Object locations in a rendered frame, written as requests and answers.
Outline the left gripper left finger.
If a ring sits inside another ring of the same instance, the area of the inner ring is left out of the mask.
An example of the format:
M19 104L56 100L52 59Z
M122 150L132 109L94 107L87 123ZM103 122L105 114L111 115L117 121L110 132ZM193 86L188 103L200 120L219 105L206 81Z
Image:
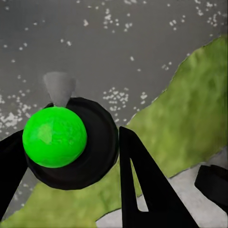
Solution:
M22 135L20 130L0 142L0 221L28 168Z

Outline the insectifuge atomizer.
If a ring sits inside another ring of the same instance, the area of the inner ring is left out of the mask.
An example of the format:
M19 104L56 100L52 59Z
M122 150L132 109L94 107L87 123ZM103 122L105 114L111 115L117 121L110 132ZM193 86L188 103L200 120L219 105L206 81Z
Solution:
M28 167L50 188L81 190L99 182L116 164L119 132L99 103L70 98L75 76L52 72L43 79L52 103L36 112L23 130Z

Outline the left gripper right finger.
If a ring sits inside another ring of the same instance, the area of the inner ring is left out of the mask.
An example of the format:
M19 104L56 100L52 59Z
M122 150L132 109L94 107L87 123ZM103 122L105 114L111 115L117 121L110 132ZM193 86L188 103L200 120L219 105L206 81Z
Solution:
M123 228L199 228L138 135L119 127ZM137 207L132 159L148 212Z

